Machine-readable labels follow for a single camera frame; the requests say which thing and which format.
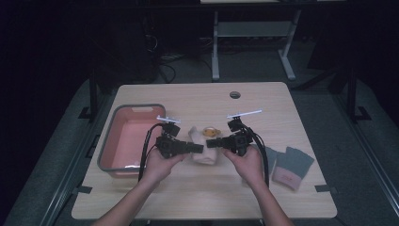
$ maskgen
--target folded cloth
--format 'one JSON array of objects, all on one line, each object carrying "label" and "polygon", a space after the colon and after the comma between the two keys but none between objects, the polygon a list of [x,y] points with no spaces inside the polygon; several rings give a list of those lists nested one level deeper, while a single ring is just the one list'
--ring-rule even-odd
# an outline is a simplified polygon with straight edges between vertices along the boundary
[{"label": "folded cloth", "polygon": [[202,132],[197,131],[195,126],[188,131],[188,135],[194,143],[203,145],[202,153],[191,154],[193,161],[201,164],[213,165],[217,160],[217,149],[206,147],[206,136]]},{"label": "folded cloth", "polygon": [[297,190],[313,161],[312,157],[302,151],[287,147],[285,153],[277,154],[272,180]]},{"label": "folded cloth", "polygon": [[278,152],[269,147],[265,147],[265,149],[267,154],[267,162],[269,163],[269,175],[270,175],[273,171]]}]

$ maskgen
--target gray cloth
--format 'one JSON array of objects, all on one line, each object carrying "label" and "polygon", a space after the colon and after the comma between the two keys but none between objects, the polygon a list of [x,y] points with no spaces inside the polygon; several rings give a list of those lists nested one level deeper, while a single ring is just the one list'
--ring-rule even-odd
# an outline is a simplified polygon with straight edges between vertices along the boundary
[{"label": "gray cloth", "polygon": [[287,147],[285,153],[277,154],[276,167],[289,170],[303,179],[308,173],[313,161],[314,159],[312,157],[302,151]]},{"label": "gray cloth", "polygon": [[[252,147],[259,150],[258,145],[256,145],[256,144],[251,144],[251,145],[252,145]],[[268,170],[269,170],[269,175],[270,175],[273,171],[278,152],[269,147],[264,147],[264,148],[266,149]]]}]

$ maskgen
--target pink plastic bin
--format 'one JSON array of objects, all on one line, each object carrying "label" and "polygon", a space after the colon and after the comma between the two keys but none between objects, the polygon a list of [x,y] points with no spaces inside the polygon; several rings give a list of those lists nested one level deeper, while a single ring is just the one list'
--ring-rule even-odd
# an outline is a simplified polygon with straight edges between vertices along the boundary
[{"label": "pink plastic bin", "polygon": [[[159,104],[118,107],[100,151],[97,161],[99,168],[116,178],[137,176],[147,132],[160,122],[157,116],[165,115],[165,108]],[[161,132],[159,126],[152,131],[149,148],[155,144]]]}]

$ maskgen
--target person's left hand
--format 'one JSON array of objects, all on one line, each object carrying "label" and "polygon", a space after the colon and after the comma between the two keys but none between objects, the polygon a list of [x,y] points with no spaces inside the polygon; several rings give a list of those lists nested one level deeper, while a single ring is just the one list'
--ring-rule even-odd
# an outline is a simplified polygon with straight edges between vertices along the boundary
[{"label": "person's left hand", "polygon": [[147,181],[153,185],[158,185],[170,175],[173,166],[183,161],[187,156],[187,153],[178,154],[165,159],[158,149],[152,150],[147,158],[147,165],[141,180]]}]

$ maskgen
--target wooden table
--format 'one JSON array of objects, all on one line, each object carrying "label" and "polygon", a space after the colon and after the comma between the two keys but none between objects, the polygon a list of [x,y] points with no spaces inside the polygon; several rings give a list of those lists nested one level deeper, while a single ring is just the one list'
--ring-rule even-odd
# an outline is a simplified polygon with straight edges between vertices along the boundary
[{"label": "wooden table", "polygon": [[[230,97],[232,91],[241,94]],[[259,134],[266,146],[285,152],[287,146],[314,156],[289,90],[283,83],[212,83],[179,85],[132,85],[120,87],[104,125],[97,148],[83,182],[92,187],[79,193],[72,216],[99,218],[114,206],[136,183],[135,179],[115,179],[97,166],[97,158],[114,110],[119,105],[161,104],[167,116],[182,121],[177,139],[189,141],[192,126],[214,126],[224,136],[231,132],[227,115],[261,108],[263,113],[243,116],[242,122]],[[275,182],[270,189],[289,218],[333,218],[337,209],[329,192],[315,186],[326,181],[317,159],[298,191]],[[262,218],[252,191],[242,181],[233,164],[220,155],[214,166],[187,158],[150,195],[136,218],[144,219],[239,219]]]}]

